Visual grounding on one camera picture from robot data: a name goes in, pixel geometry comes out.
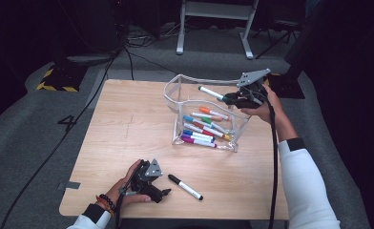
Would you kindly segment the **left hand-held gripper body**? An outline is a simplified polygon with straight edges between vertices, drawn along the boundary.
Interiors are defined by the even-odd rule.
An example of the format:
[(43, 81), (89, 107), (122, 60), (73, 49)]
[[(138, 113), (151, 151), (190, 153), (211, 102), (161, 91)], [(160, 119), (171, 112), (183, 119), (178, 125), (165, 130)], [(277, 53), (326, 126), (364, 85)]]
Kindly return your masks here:
[(126, 197), (140, 194), (147, 195), (152, 201), (159, 203), (164, 192), (155, 187), (153, 182), (163, 175), (157, 160), (141, 160), (133, 171), (130, 179), (120, 189), (120, 194)]

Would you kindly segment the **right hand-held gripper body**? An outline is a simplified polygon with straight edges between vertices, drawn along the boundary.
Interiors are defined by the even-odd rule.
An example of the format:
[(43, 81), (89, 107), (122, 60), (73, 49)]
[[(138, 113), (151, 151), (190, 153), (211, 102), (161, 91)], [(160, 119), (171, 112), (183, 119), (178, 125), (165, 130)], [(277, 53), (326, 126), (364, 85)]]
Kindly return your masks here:
[(262, 84), (269, 73), (269, 69), (243, 73), (237, 83), (239, 90), (234, 94), (233, 104), (238, 109), (257, 109), (261, 106), (267, 98)]

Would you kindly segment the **black marker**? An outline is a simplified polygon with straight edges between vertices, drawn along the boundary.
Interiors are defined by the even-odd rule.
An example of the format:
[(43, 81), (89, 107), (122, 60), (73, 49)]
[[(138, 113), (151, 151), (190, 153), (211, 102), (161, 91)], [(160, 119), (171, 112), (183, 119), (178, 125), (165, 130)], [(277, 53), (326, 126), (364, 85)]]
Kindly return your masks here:
[(183, 181), (175, 177), (174, 175), (168, 175), (168, 178), (175, 184), (177, 184), (179, 187), (181, 187), (183, 190), (185, 190), (187, 193), (192, 195), (194, 198), (198, 200), (203, 200), (203, 195), (194, 190), (192, 187), (185, 184)]

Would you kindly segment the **orange marker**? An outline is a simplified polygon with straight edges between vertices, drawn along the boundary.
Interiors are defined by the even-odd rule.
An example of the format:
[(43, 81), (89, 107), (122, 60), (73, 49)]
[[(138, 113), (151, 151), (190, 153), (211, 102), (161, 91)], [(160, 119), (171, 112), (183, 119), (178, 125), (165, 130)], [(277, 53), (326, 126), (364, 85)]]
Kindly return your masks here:
[(220, 114), (218, 112), (215, 112), (215, 111), (212, 111), (210, 110), (209, 108), (207, 107), (199, 107), (199, 110), (201, 112), (203, 112), (204, 114), (207, 114), (207, 115), (214, 115), (214, 116), (218, 116), (224, 120), (230, 120), (230, 116), (226, 115), (226, 114)]

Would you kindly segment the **dark green marker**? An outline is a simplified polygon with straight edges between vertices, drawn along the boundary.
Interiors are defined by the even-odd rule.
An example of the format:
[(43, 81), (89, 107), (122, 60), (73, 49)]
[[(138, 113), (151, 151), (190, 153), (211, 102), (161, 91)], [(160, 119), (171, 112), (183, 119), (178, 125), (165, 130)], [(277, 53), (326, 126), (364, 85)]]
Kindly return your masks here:
[(211, 95), (213, 97), (215, 97), (219, 101), (223, 101), (224, 100), (224, 95), (218, 94), (218, 93), (216, 93), (216, 92), (214, 92), (212, 90), (209, 90), (209, 89), (207, 89), (207, 88), (205, 88), (203, 86), (198, 86), (198, 90), (201, 91), (201, 92), (204, 92), (206, 94), (209, 94), (209, 95)]

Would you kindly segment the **light green marker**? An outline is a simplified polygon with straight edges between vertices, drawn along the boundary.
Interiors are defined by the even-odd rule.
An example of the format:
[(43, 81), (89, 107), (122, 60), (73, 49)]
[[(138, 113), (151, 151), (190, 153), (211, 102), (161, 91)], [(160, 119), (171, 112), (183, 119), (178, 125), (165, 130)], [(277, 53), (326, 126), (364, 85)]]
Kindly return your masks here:
[(223, 127), (219, 126), (216, 122), (214, 122), (212, 119), (207, 117), (202, 117), (201, 120), (207, 124), (210, 124), (212, 128), (219, 130), (220, 132), (229, 135), (229, 131), (224, 129)]

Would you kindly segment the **salmon pink marker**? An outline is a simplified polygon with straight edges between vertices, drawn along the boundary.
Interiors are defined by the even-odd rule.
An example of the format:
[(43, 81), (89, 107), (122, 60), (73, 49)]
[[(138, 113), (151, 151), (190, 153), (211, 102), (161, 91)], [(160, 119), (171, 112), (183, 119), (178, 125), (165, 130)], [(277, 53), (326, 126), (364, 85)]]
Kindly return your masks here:
[(210, 119), (210, 120), (213, 120), (213, 121), (218, 121), (218, 122), (223, 120), (223, 118), (220, 117), (220, 116), (210, 115), (210, 114), (190, 113), (190, 115), (194, 116), (194, 117), (207, 118), (207, 119)]

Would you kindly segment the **red marker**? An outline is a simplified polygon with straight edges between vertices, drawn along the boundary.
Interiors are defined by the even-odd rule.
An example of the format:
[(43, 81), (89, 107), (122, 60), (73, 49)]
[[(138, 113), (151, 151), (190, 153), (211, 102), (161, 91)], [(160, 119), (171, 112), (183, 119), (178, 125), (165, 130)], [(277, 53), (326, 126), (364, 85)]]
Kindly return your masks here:
[(195, 125), (192, 125), (192, 124), (189, 124), (189, 123), (184, 123), (183, 126), (187, 129), (190, 129), (192, 131), (195, 131), (197, 133), (201, 133), (203, 135), (209, 135), (209, 136), (214, 136), (213, 133), (210, 133), (206, 130), (203, 130), (203, 129), (200, 129), (199, 127), (195, 126)]
[(221, 133), (221, 132), (218, 132), (212, 128), (209, 128), (205, 125), (202, 125), (200, 123), (197, 123), (197, 122), (193, 122), (193, 124), (199, 128), (201, 128), (202, 130), (206, 131), (206, 132), (209, 132), (209, 133), (212, 133), (213, 135), (216, 135), (216, 136), (219, 136), (219, 137), (224, 137), (224, 134)]

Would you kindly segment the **light blue marker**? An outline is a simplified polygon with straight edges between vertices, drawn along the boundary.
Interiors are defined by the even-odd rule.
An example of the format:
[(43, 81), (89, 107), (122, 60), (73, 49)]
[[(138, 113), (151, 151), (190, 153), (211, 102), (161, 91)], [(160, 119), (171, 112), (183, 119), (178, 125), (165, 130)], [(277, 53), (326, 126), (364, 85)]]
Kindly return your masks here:
[(201, 126), (205, 126), (205, 124), (202, 121), (196, 120), (196, 119), (194, 119), (194, 118), (192, 118), (192, 117), (190, 117), (188, 115), (184, 115), (183, 119), (185, 121), (188, 121), (188, 122), (191, 122), (191, 123), (194, 123), (194, 124), (199, 124)]

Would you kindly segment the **dark blue marker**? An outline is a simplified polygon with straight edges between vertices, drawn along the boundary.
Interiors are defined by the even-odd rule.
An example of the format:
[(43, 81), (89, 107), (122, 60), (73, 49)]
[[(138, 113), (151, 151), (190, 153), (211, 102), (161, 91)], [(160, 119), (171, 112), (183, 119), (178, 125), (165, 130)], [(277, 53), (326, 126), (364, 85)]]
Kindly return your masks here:
[(210, 135), (204, 135), (204, 134), (200, 134), (200, 133), (196, 133), (196, 132), (188, 131), (188, 130), (183, 130), (182, 132), (185, 135), (193, 135), (193, 136), (197, 136), (197, 137), (200, 137), (200, 138), (205, 138), (205, 139), (208, 139), (211, 142), (215, 141), (215, 138), (213, 136), (210, 136)]

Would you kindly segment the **clear plastic pouch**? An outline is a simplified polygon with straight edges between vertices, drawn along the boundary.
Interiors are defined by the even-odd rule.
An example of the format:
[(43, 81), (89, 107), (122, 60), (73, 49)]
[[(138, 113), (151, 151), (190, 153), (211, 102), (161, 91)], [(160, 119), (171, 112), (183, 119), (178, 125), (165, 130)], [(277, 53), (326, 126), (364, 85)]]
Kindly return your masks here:
[[(183, 126), (184, 123), (194, 124), (185, 121), (183, 116), (188, 115), (196, 120), (202, 121), (200, 117), (191, 116), (190, 113), (203, 114), (203, 112), (199, 110), (199, 107), (207, 107), (212, 111), (230, 116), (230, 120), (223, 119), (220, 122), (214, 122), (229, 131), (229, 136), (232, 138), (231, 141), (224, 140), (221, 137), (214, 135), (214, 143), (217, 144), (217, 149), (236, 152), (239, 148), (239, 138), (243, 134), (250, 117), (241, 114), (235, 106), (226, 105), (223, 101), (219, 101), (215, 97), (198, 90), (198, 86), (203, 86), (218, 94), (225, 95), (228, 93), (235, 93), (238, 90), (236, 84), (236, 80), (198, 79), (183, 74), (177, 75), (168, 82), (164, 87), (164, 97), (169, 109), (176, 114), (173, 130), (173, 143), (191, 144), (184, 142), (181, 139), (181, 136), (183, 135), (183, 130), (192, 131), (185, 128)], [(205, 126), (212, 128), (210, 124), (203, 123)]]

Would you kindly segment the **magenta marker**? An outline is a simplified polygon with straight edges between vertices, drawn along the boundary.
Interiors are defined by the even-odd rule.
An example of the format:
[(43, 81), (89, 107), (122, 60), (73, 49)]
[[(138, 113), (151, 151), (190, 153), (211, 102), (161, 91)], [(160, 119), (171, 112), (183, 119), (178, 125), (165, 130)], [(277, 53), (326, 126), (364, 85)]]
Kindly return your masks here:
[(191, 143), (191, 144), (196, 144), (196, 145), (201, 145), (201, 146), (206, 146), (206, 147), (211, 147), (211, 148), (217, 148), (217, 144), (212, 143), (212, 142), (207, 142), (199, 139), (194, 139), (194, 138), (188, 138), (188, 137), (182, 137), (181, 138), (184, 142)]

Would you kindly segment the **purple marker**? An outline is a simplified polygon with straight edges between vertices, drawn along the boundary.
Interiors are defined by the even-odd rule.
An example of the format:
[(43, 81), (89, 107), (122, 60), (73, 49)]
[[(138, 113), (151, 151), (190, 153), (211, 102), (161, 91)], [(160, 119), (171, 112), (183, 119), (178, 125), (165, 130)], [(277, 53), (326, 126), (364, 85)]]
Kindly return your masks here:
[(195, 136), (195, 135), (186, 135), (186, 134), (183, 134), (181, 137), (214, 143), (214, 140), (212, 138), (203, 138), (203, 137), (199, 137), (199, 136)]

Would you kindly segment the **person's right hand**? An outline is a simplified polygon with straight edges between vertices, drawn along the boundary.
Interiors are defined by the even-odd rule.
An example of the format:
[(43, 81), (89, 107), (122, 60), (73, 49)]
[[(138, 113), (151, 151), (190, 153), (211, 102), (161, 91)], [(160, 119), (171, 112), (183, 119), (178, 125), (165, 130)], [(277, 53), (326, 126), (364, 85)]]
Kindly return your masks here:
[(269, 86), (263, 84), (263, 88), (267, 92), (268, 101), (257, 109), (242, 108), (240, 111), (246, 115), (256, 115), (267, 123), (271, 123), (271, 120), (274, 119), (276, 126), (281, 127), (287, 120), (281, 101)]

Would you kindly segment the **person's left hand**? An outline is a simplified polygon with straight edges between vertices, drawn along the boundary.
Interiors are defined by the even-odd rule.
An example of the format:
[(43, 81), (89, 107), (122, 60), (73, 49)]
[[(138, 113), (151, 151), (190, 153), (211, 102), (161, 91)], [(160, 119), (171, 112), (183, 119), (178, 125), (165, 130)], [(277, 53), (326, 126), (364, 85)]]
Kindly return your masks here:
[[(140, 164), (141, 160), (138, 159), (129, 169), (125, 177), (121, 178), (107, 193), (107, 197), (113, 202), (116, 203), (118, 198), (120, 197), (120, 189), (123, 188), (127, 181), (132, 176), (135, 169)], [(134, 203), (145, 203), (145, 202), (151, 202), (151, 198), (147, 195), (141, 195), (136, 194), (133, 196), (126, 196), (123, 200), (121, 205), (119, 206), (119, 209), (123, 209), (127, 207), (130, 204)]]

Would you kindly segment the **black stand with striped base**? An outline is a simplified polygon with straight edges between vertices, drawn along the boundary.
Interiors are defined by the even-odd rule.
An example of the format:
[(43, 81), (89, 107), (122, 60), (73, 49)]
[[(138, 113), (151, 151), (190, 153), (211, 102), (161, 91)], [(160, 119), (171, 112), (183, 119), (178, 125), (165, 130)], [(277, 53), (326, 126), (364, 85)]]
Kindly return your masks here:
[[(275, 29), (286, 30), (286, 33), (265, 51), (273, 48), (285, 36), (305, 28), (320, 2), (321, 0), (283, 0), (282, 3), (268, 5), (270, 12), (268, 26), (274, 25)], [(268, 85), (280, 97), (304, 98), (298, 82), (304, 54), (303, 48), (295, 48), (294, 52), (286, 57), (286, 61), (290, 63), (286, 73), (269, 73), (266, 76)]]

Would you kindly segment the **black tripod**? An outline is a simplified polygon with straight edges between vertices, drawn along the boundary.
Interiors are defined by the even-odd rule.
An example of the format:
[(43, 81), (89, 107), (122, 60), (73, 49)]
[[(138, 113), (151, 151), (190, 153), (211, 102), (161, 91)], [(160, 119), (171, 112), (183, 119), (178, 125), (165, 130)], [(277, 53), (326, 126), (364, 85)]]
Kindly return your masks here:
[[(256, 55), (256, 59), (261, 58), (263, 55), (272, 50), (276, 45), (278, 45), (284, 38), (290, 39), (291, 36), (297, 38), (295, 35), (296, 31), (300, 31), (302, 28), (302, 22), (299, 21), (289, 21), (289, 20), (280, 20), (273, 19), (270, 20), (266, 25), (262, 26), (253, 37), (257, 37), (261, 32), (266, 32), (270, 41), (270, 45), (265, 48), (263, 51)], [(282, 31), (282, 35), (273, 40), (271, 37), (270, 31)]]

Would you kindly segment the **grey tape strip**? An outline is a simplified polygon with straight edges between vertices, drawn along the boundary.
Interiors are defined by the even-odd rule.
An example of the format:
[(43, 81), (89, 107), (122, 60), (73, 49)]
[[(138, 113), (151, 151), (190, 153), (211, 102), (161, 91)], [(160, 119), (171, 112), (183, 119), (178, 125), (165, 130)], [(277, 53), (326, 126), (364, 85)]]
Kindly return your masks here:
[(72, 182), (72, 181), (62, 181), (57, 185), (57, 189), (61, 191), (65, 191), (67, 189), (77, 190), (80, 187), (79, 182)]

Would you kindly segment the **white metal stand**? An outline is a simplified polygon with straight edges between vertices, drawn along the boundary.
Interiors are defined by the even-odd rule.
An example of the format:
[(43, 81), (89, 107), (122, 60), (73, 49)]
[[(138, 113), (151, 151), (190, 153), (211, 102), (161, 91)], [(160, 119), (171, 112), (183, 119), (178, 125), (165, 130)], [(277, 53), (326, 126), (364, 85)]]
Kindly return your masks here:
[(254, 55), (248, 43), (248, 34), (251, 30), (251, 26), (257, 12), (258, 3), (259, 0), (253, 0), (253, 3), (250, 6), (243, 6), (182, 0), (180, 7), (180, 29), (178, 33), (176, 53), (179, 55), (184, 53), (186, 17), (209, 17), (245, 21), (245, 30), (239, 33), (239, 39), (246, 57), (249, 60), (253, 59)]

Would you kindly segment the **black yellow striped base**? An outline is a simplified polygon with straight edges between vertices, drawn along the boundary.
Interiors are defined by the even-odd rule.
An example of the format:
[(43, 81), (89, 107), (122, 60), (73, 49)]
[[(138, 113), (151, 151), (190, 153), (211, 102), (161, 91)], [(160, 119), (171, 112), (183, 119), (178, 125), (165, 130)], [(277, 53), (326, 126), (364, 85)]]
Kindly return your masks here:
[(36, 89), (71, 93), (78, 92), (87, 70), (88, 68), (84, 66), (72, 66), (64, 69), (57, 65), (51, 65)]

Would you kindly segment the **dark cabinet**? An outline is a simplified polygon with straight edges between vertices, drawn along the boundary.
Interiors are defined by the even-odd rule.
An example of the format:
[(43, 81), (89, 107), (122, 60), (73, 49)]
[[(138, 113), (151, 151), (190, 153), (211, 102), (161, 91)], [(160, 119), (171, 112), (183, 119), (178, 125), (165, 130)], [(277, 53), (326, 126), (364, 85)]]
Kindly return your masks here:
[(56, 0), (86, 54), (109, 62), (121, 53), (123, 39), (114, 0)]

